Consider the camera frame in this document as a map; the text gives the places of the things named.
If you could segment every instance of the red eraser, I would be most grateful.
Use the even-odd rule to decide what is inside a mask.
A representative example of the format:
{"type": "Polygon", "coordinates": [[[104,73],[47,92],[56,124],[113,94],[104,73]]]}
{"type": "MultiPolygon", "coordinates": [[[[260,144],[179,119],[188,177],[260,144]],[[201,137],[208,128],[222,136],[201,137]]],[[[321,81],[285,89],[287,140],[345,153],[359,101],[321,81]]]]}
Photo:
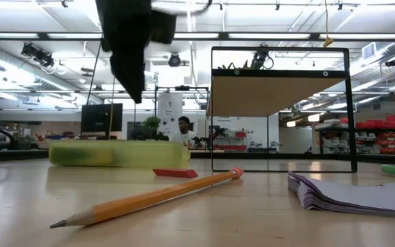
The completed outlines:
{"type": "Polygon", "coordinates": [[[194,178],[198,174],[193,169],[154,169],[157,176],[172,176],[176,178],[194,178]]]}

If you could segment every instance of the pencil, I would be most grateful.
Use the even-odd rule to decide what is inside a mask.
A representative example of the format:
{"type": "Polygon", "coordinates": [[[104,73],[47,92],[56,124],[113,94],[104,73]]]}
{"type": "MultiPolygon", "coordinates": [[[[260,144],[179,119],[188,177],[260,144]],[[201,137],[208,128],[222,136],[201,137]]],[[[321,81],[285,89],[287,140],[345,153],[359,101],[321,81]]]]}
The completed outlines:
{"type": "Polygon", "coordinates": [[[114,217],[119,217],[153,204],[166,201],[176,196],[181,196],[185,193],[192,192],[196,189],[201,189],[209,185],[214,185],[228,179],[237,179],[243,174],[240,168],[234,168],[228,172],[216,174],[206,178],[193,180],[180,185],[170,186],[168,188],[159,189],[153,192],[143,193],[141,195],[131,196],[129,198],[122,198],[97,204],[92,206],[89,210],[77,213],[65,220],[61,220],[52,224],[50,228],[64,227],[64,226],[87,226],[109,220],[114,217]]]}

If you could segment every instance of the computer monitor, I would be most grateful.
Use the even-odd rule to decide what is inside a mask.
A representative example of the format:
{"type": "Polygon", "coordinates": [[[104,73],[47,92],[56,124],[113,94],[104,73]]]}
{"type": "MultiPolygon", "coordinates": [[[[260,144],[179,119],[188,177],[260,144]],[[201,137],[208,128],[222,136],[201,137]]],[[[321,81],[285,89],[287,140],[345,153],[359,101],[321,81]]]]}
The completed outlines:
{"type": "MultiPolygon", "coordinates": [[[[82,107],[82,132],[106,132],[109,135],[110,104],[88,105],[82,107]]],[[[121,131],[123,104],[112,107],[112,126],[110,131],[121,131]]]]}

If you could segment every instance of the paper stack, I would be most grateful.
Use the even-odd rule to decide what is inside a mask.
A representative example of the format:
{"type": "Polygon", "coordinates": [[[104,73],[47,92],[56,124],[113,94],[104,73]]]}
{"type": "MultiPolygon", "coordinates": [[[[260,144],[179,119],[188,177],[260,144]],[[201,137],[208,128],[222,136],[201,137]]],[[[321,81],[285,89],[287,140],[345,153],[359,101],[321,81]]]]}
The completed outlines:
{"type": "Polygon", "coordinates": [[[347,186],[289,172],[288,184],[305,209],[395,217],[395,183],[347,186]]]}

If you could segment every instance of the man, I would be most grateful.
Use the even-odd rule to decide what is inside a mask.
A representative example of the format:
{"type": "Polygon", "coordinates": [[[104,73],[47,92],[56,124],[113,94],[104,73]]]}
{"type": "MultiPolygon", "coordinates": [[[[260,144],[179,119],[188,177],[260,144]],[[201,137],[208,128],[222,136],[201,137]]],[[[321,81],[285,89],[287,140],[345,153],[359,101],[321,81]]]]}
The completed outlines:
{"type": "Polygon", "coordinates": [[[195,141],[193,138],[196,137],[196,133],[189,130],[190,119],[182,116],[178,119],[179,132],[173,134],[171,140],[177,143],[181,143],[185,147],[194,148],[195,141]]]}

